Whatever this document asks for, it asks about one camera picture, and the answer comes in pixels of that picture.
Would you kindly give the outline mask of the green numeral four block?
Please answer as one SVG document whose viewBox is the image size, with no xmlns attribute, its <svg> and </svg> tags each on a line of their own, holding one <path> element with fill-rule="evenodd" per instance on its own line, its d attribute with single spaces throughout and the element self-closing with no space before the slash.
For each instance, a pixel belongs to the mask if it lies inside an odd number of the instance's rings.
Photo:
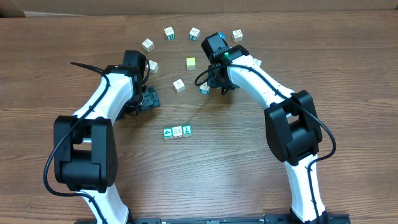
<svg viewBox="0 0 398 224">
<path fill-rule="evenodd" d="M 174 138 L 174 134 L 173 134 L 172 128 L 168 127 L 168 128 L 164 128 L 163 129 L 163 138 L 165 140 Z"/>
</svg>

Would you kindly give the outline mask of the wooden block red side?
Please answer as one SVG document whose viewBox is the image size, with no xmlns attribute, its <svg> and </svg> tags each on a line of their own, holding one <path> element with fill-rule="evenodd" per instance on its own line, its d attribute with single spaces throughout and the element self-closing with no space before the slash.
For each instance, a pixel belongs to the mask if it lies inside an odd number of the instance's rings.
<svg viewBox="0 0 398 224">
<path fill-rule="evenodd" d="M 181 126 L 172 127 L 173 138 L 178 139 L 183 137 L 183 131 Z"/>
</svg>

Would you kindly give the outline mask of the green letter L block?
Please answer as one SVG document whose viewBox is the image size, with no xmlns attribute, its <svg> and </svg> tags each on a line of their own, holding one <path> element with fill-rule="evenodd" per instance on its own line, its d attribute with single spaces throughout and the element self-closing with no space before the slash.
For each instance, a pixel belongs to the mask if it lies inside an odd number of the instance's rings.
<svg viewBox="0 0 398 224">
<path fill-rule="evenodd" d="M 190 137 L 192 136 L 192 126 L 190 124 L 182 126 L 182 134 L 183 137 Z"/>
</svg>

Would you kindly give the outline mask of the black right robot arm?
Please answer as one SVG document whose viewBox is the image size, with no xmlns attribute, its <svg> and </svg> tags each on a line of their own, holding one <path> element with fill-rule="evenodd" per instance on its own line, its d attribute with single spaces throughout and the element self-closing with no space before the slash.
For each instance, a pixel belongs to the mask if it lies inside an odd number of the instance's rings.
<svg viewBox="0 0 398 224">
<path fill-rule="evenodd" d="M 206 37 L 201 47 L 210 61 L 205 83 L 222 94 L 242 88 L 264 110 L 267 144 L 289 178 L 290 221 L 326 223 L 316 172 L 322 133 L 311 95 L 279 84 L 244 47 L 229 47 L 218 33 Z"/>
</svg>

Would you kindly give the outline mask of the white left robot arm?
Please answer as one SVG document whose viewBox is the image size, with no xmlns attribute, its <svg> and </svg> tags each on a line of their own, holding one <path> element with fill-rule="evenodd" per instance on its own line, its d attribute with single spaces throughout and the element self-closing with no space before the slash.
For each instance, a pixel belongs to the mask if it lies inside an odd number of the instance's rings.
<svg viewBox="0 0 398 224">
<path fill-rule="evenodd" d="M 125 114 L 139 114 L 160 105 L 155 89 L 146 86 L 149 61 L 136 50 L 126 50 L 123 62 L 105 69 L 82 64 L 101 75 L 91 98 L 71 116 L 59 116 L 53 125 L 53 144 L 44 169 L 44 185 L 54 165 L 55 178 L 65 184 L 67 197 L 82 197 L 93 212 L 94 223 L 133 223 L 130 209 L 116 188 L 118 155 L 113 124 Z"/>
</svg>

